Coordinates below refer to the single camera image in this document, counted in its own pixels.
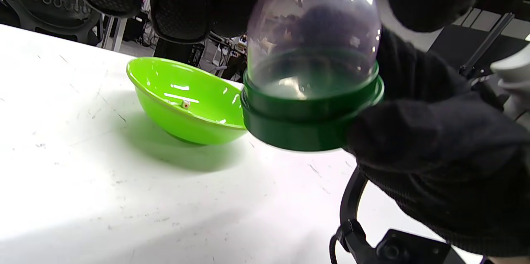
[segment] white table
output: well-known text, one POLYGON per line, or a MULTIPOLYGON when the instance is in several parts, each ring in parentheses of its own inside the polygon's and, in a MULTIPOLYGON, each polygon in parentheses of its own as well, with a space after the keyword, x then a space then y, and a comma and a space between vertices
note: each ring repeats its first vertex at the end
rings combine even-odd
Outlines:
MULTIPOLYGON (((131 56, 1 25, 0 35, 0 263, 329 263, 352 156, 251 135, 180 143, 144 115, 131 56)), ((359 221, 373 245, 388 228, 437 238, 372 185, 359 221)))

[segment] chair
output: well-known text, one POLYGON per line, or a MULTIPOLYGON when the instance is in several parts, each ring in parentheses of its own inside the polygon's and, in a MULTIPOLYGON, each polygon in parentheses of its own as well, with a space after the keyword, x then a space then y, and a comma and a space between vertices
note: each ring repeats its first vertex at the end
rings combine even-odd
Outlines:
POLYGON ((101 13, 83 0, 2 1, 18 15, 25 30, 88 44, 92 28, 98 25, 97 41, 102 39, 101 13))

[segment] scratch mark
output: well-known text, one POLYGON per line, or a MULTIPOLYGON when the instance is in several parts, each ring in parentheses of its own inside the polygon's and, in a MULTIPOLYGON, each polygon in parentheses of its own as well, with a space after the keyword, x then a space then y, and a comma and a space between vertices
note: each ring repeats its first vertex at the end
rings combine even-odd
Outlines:
POLYGON ((123 118, 123 116, 120 115, 120 113, 118 113, 118 111, 116 111, 116 109, 114 109, 114 108, 110 105, 110 103, 108 103, 108 101, 106 101, 106 99, 105 99, 103 96, 101 96, 101 94, 99 94, 99 91, 98 91, 98 96, 101 97, 101 99, 106 103, 106 105, 108 105, 108 107, 110 107, 110 109, 112 109, 112 111, 113 111, 114 113, 116 113, 116 114, 121 118, 121 120, 123 120, 123 122, 125 122, 125 123, 127 122, 127 120, 125 120, 125 118, 123 118))
POLYGON ((97 115, 100 111, 101 111, 101 109, 98 109, 98 110, 94 113, 94 115, 92 116, 92 119, 95 119, 95 118, 96 118, 96 115, 97 115))
POLYGON ((322 188, 323 191, 326 192, 326 194, 331 194, 331 192, 329 192, 328 190, 326 190, 325 188, 323 188, 323 186, 321 185, 320 188, 322 188))
POLYGON ((318 177, 322 178, 322 176, 320 176, 320 173, 316 170, 316 168, 313 165, 308 165, 308 166, 311 167, 311 170, 313 170, 313 172, 315 172, 318 175, 318 177))
POLYGON ((123 118, 117 111, 116 114, 121 118, 121 120, 123 120, 123 122, 127 122, 127 120, 125 120, 125 118, 123 118))
POLYGON ((100 86, 99 86, 99 88, 98 88, 98 93, 97 93, 98 96, 101 96, 99 93, 100 93, 100 91, 101 91, 101 87, 103 86, 103 82, 104 82, 104 80, 105 80, 107 74, 108 74, 108 70, 105 72, 105 75, 104 75, 103 79, 101 80, 100 86))
POLYGON ((129 259, 129 263, 132 263, 133 262, 133 258, 134 258, 134 253, 136 252, 136 249, 133 249, 132 250, 132 254, 131 254, 131 258, 129 259))
POLYGON ((75 145, 79 145, 80 143, 84 143, 86 141, 89 141, 89 140, 92 140, 92 139, 95 139, 95 138, 103 137, 106 134, 109 134, 109 133, 112 133, 112 132, 117 132, 118 130, 121 130, 121 129, 124 129, 124 128, 125 127, 114 129, 114 130, 109 130, 109 131, 106 131, 104 133, 97 134, 96 136, 89 137, 87 139, 83 139, 81 141, 75 142, 75 143, 71 144, 70 147, 74 147, 75 145))
POLYGON ((74 88, 74 85, 70 84, 70 87, 72 87, 72 89, 73 89, 74 91, 76 91, 77 94, 79 94, 79 91, 78 91, 76 88, 74 88))

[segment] dark green base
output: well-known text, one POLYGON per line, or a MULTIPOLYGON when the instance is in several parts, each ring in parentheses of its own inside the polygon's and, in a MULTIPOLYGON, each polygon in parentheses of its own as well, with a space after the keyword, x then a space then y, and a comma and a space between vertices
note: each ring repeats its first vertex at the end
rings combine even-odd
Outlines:
POLYGON ((326 151, 345 147, 346 130, 351 120, 360 110, 380 102, 383 94, 384 83, 377 75, 363 89, 335 102, 339 104, 338 106, 354 106, 354 109, 327 119, 314 117, 312 120, 307 120, 307 115, 305 115, 303 120, 296 120, 292 116, 284 115, 287 105, 290 103, 305 104, 311 106, 307 107, 308 110, 315 110, 322 102, 267 99, 254 90, 246 80, 241 94, 241 104, 245 126, 259 140, 293 151, 326 151), (259 111, 253 107, 253 102, 259 106, 259 111), (267 111, 267 105, 270 106, 270 111, 267 111))

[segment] black cable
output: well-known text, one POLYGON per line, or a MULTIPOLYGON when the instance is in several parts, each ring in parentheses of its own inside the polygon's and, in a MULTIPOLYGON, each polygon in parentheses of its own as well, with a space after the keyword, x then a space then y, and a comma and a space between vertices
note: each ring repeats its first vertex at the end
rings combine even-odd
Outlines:
POLYGON ((330 260, 331 264, 337 264, 337 254, 335 254, 335 247, 337 246, 337 235, 331 236, 330 240, 330 260))

